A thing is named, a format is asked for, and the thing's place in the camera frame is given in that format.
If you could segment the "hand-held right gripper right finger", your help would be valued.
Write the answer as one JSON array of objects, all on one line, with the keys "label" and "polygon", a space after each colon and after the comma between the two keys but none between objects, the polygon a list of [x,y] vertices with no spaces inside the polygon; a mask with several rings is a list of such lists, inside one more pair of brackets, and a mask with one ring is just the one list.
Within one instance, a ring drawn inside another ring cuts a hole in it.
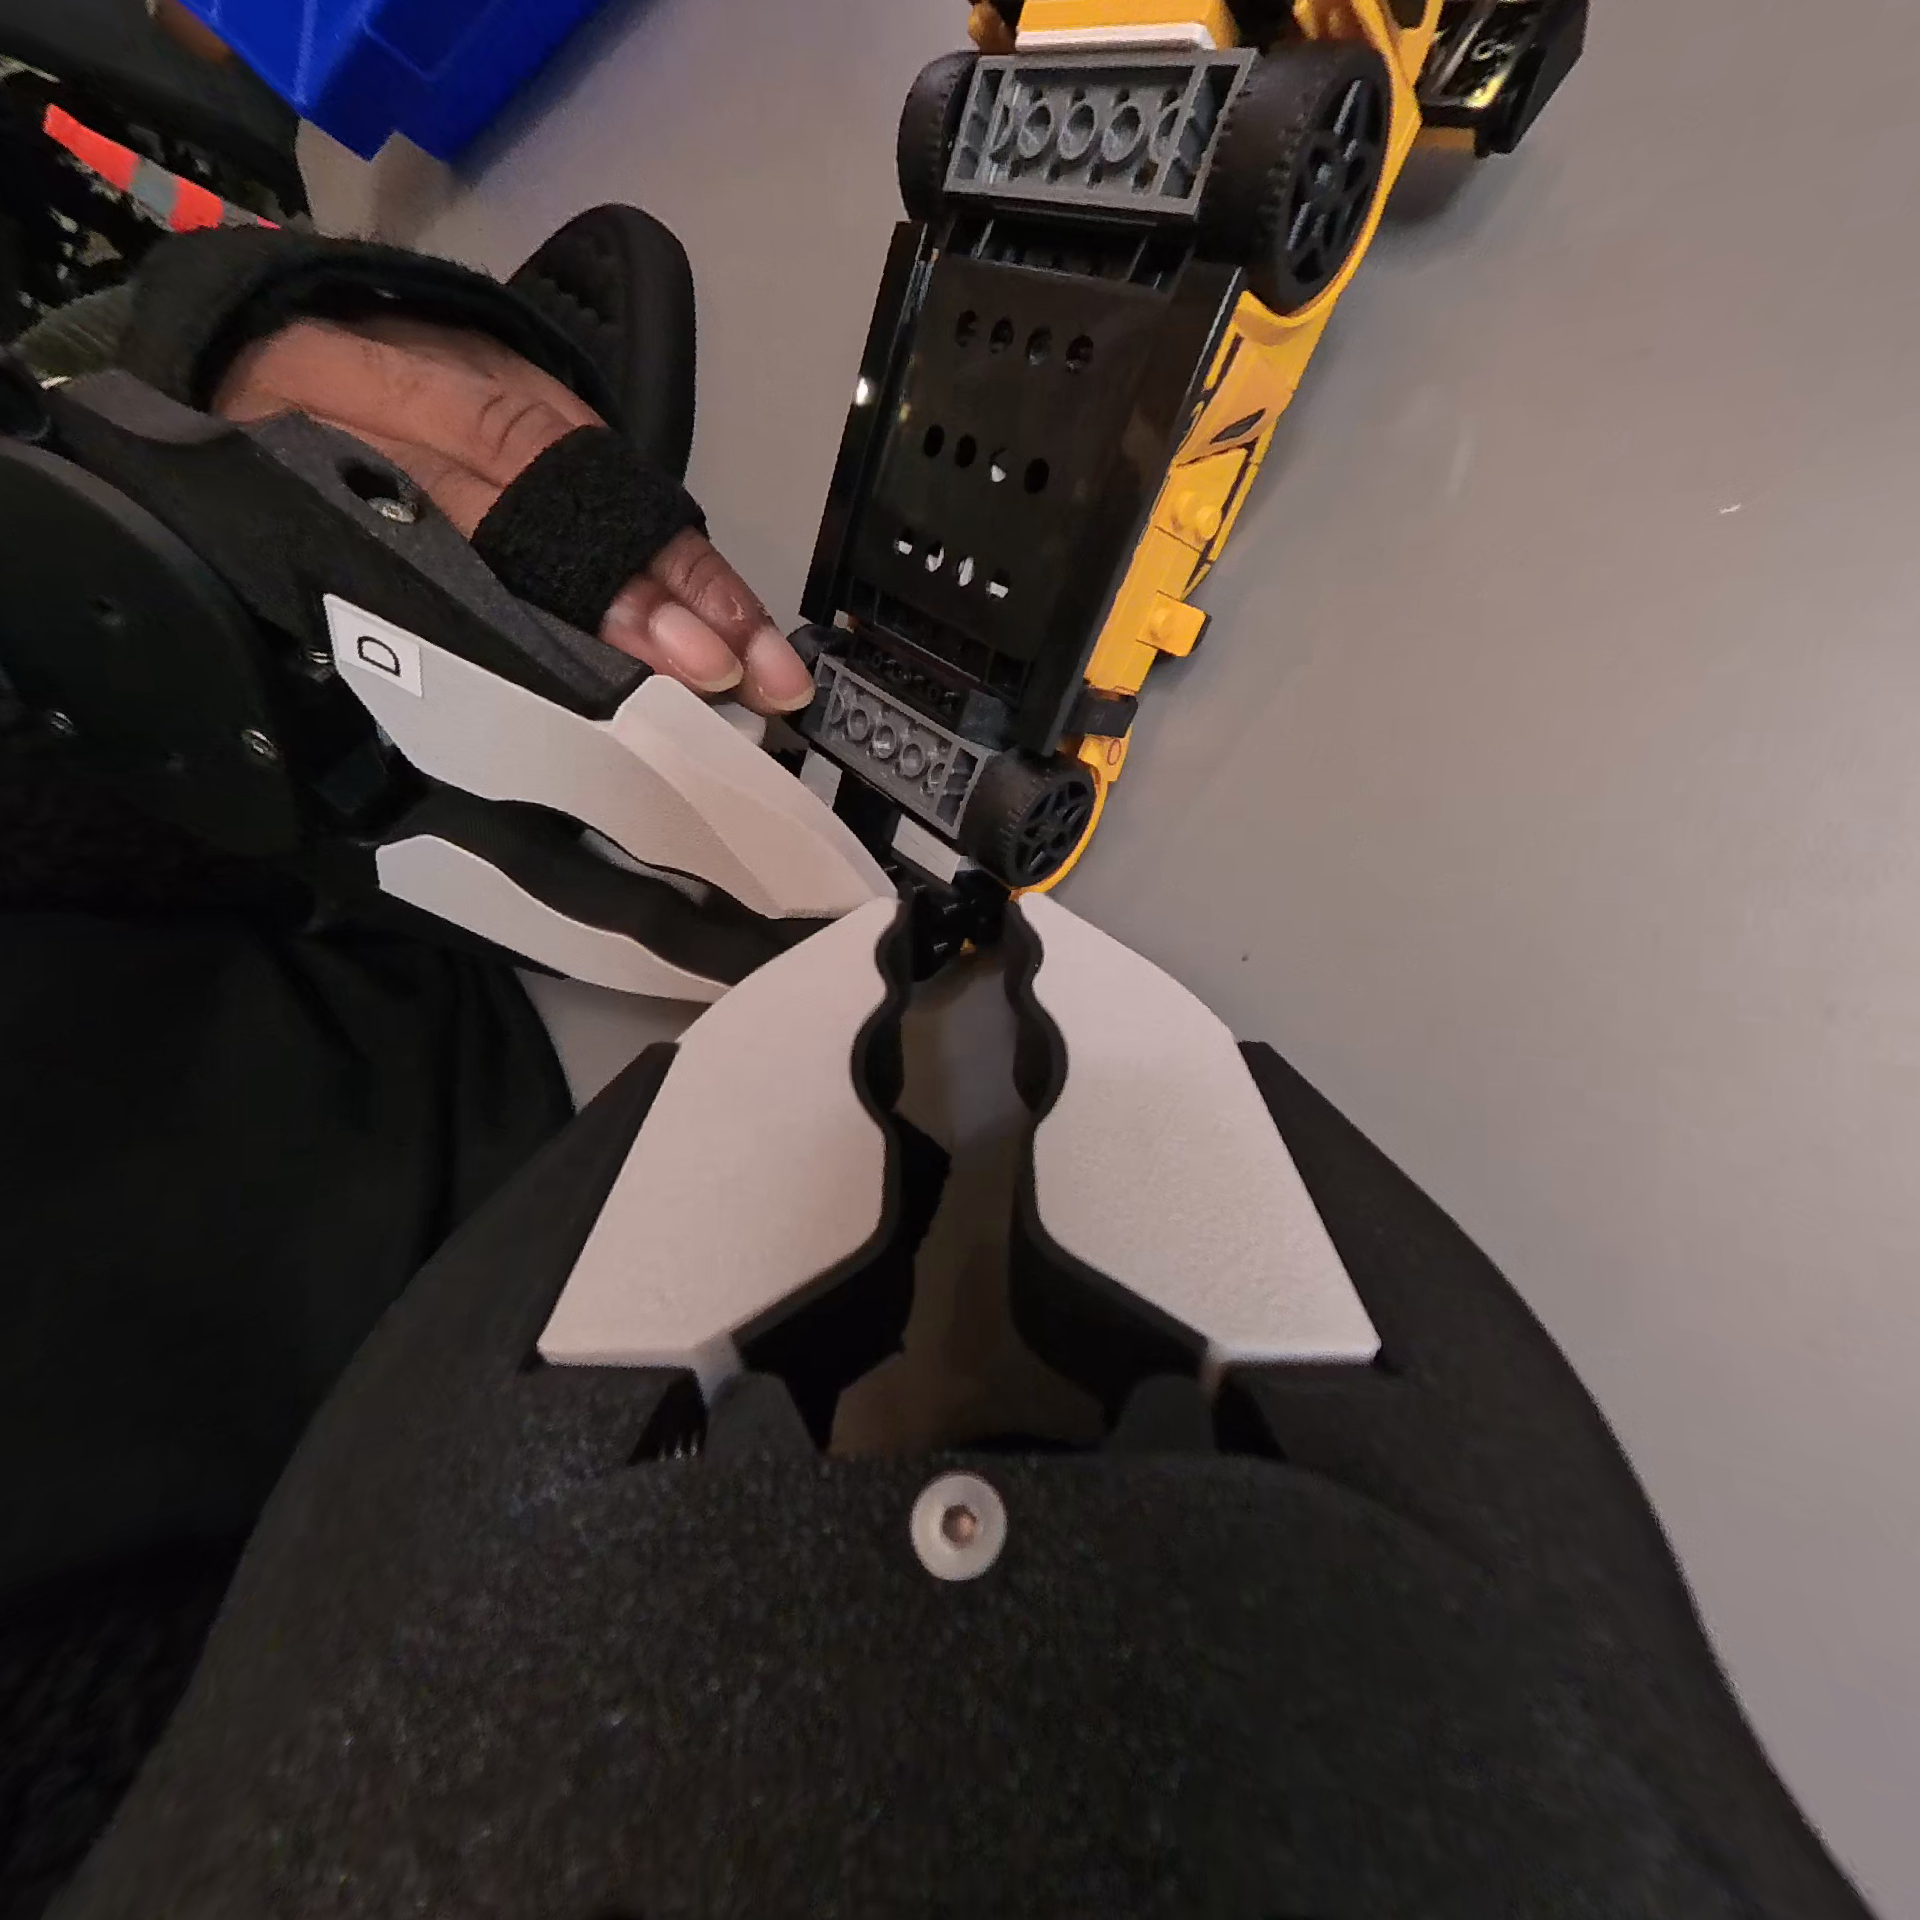
[{"label": "hand-held right gripper right finger", "polygon": [[1374,1363],[1377,1324],[1234,1033],[1049,897],[1018,902],[1006,948],[1033,1352],[1061,1374]]}]

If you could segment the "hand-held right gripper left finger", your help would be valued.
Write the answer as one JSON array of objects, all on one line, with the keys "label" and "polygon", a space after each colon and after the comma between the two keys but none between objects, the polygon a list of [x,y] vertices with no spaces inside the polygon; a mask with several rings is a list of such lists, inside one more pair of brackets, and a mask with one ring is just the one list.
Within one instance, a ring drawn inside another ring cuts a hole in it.
[{"label": "hand-held right gripper left finger", "polygon": [[697,1017],[545,1324],[563,1368],[863,1378],[898,1356],[948,1153],[901,1116],[887,897]]}]

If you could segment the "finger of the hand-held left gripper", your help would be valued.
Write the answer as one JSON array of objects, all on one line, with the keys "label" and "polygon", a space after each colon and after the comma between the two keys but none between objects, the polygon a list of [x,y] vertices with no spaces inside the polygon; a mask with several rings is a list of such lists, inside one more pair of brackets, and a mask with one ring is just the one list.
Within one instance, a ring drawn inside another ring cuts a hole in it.
[{"label": "finger of the hand-held left gripper", "polygon": [[598,722],[342,597],[322,609],[342,683],[423,778],[567,813],[767,922],[844,920],[889,897],[853,830],[685,686],[644,678]]},{"label": "finger of the hand-held left gripper", "polygon": [[529,966],[644,998],[717,1002],[827,925],[756,916],[703,882],[622,867],[567,837],[487,852],[419,833],[379,849],[374,876],[387,897]]}]

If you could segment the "dark studded lego plate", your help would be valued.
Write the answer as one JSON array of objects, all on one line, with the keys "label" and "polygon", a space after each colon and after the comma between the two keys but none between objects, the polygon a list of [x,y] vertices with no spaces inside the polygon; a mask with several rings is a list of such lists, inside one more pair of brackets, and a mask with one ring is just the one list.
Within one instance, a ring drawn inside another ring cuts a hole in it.
[{"label": "dark studded lego plate", "polygon": [[967,954],[990,952],[1001,940],[1009,891],[982,872],[962,872],[953,880],[907,873],[910,974],[926,982],[958,964]]}]

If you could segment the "yellow lego car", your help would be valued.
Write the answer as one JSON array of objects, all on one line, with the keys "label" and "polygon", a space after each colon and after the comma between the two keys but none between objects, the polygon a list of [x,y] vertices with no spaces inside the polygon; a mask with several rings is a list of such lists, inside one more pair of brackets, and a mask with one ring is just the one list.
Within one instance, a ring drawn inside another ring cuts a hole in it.
[{"label": "yellow lego car", "polygon": [[1407,157],[1511,153],[1588,14],[973,4],[922,69],[796,635],[805,772],[901,889],[1086,852]]}]

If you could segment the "person's left forearm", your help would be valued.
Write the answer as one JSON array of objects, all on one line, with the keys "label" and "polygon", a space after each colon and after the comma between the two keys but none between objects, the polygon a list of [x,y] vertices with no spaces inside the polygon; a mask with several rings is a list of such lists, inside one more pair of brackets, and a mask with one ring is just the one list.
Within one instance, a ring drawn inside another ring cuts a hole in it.
[{"label": "person's left forearm", "polygon": [[420,321],[508,348],[601,418],[625,414],[585,348],[493,276],[419,252],[268,226],[177,233],[129,283],[115,364],[206,411],[242,350],[300,321]]}]

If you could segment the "person's left hand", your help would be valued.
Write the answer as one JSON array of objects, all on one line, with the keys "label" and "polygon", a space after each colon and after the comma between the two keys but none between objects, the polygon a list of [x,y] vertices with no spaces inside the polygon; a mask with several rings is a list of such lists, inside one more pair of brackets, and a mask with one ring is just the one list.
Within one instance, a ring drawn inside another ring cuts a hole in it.
[{"label": "person's left hand", "polygon": [[[242,350],[214,387],[226,420],[303,414],[371,445],[473,538],[500,493],[569,435],[604,418],[508,346],[423,321],[297,321]],[[706,699],[796,713],[809,665],[700,531],[626,579],[598,637]]]}]

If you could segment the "orange traffic cone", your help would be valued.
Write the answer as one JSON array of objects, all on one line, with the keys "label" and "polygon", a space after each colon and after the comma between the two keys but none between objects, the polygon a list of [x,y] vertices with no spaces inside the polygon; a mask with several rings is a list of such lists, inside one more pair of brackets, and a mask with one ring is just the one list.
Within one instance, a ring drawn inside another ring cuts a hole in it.
[{"label": "orange traffic cone", "polygon": [[85,126],[54,102],[45,106],[42,131],[83,170],[91,171],[103,186],[122,192],[169,233],[235,226],[277,228],[277,222],[166,171],[156,161],[134,153],[129,144]]}]

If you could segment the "blue plastic storage bin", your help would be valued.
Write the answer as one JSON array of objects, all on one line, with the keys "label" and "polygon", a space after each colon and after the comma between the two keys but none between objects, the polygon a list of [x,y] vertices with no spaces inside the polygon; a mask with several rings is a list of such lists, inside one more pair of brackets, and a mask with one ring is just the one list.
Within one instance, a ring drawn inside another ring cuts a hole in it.
[{"label": "blue plastic storage bin", "polygon": [[399,136],[457,161],[604,3],[188,3],[237,61],[358,157]]}]

